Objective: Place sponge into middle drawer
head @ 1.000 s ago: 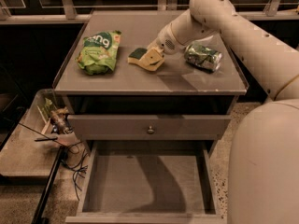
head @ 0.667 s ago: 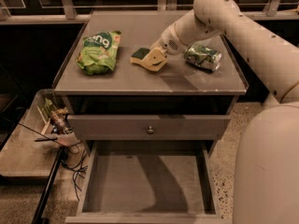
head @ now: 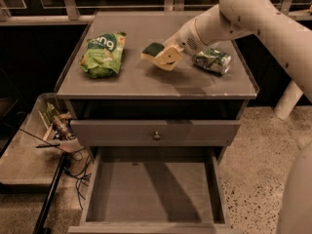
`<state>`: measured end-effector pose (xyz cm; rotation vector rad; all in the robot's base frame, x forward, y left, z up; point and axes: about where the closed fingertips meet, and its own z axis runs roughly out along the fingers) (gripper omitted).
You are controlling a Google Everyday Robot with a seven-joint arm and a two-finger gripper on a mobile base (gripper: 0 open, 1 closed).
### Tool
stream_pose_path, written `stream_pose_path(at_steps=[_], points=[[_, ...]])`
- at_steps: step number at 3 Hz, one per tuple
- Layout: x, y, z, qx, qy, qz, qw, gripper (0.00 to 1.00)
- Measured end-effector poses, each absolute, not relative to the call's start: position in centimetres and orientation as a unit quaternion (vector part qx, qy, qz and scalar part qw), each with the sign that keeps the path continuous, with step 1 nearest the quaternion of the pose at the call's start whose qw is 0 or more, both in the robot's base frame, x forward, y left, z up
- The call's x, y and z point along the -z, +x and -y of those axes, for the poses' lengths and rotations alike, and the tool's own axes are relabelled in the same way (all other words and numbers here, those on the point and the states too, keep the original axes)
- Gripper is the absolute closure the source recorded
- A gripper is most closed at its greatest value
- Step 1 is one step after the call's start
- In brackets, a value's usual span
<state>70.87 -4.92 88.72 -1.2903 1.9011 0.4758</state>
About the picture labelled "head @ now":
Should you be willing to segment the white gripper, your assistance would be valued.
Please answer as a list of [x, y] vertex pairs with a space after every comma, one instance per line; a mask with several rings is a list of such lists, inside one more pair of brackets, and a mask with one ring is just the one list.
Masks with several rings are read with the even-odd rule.
[[186, 22], [163, 43], [165, 47], [155, 57], [155, 63], [159, 68], [172, 71], [181, 60], [182, 52], [193, 56], [208, 47], [197, 32], [196, 22], [196, 19]]

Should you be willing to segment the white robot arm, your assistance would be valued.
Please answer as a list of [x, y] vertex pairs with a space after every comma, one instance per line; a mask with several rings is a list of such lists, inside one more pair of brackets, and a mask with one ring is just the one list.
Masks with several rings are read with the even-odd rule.
[[[183, 53], [195, 55], [218, 41], [236, 39], [245, 31], [259, 39], [312, 99], [312, 31], [279, 12], [270, 0], [219, 0], [166, 40], [156, 60], [172, 66]], [[312, 234], [312, 144], [303, 148], [293, 162], [277, 234]]]

